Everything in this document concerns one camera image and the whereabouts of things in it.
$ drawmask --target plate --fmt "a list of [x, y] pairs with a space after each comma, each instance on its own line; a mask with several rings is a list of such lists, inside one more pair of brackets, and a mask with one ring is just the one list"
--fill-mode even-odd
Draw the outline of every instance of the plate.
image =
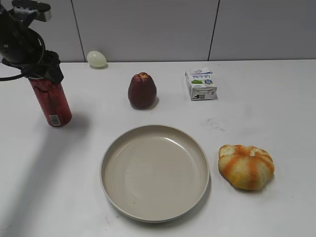
[[199, 144], [169, 126], [135, 128], [114, 141], [101, 164], [112, 205], [135, 220], [159, 223], [188, 212], [202, 198], [209, 166]]

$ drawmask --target red can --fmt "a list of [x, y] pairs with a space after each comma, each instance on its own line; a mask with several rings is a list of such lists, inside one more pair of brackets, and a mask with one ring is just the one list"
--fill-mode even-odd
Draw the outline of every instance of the red can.
[[72, 114], [62, 85], [47, 79], [29, 79], [49, 125], [62, 127], [69, 123]]

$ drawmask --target egg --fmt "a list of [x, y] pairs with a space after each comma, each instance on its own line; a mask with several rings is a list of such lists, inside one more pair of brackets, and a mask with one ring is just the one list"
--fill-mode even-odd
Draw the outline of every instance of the egg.
[[107, 59], [99, 51], [91, 51], [87, 55], [88, 63], [96, 68], [104, 67], [107, 64]]

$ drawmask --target pastry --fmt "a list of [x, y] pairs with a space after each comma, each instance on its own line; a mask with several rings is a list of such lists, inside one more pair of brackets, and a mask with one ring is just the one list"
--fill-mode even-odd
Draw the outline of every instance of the pastry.
[[243, 145], [222, 146], [219, 149], [218, 168], [234, 187], [246, 190], [261, 189], [275, 170], [268, 152]]

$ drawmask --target small carton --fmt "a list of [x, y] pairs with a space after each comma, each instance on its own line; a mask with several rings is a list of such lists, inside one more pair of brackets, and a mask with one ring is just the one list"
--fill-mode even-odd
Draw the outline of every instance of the small carton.
[[187, 70], [186, 82], [191, 100], [214, 100], [217, 87], [208, 68]]

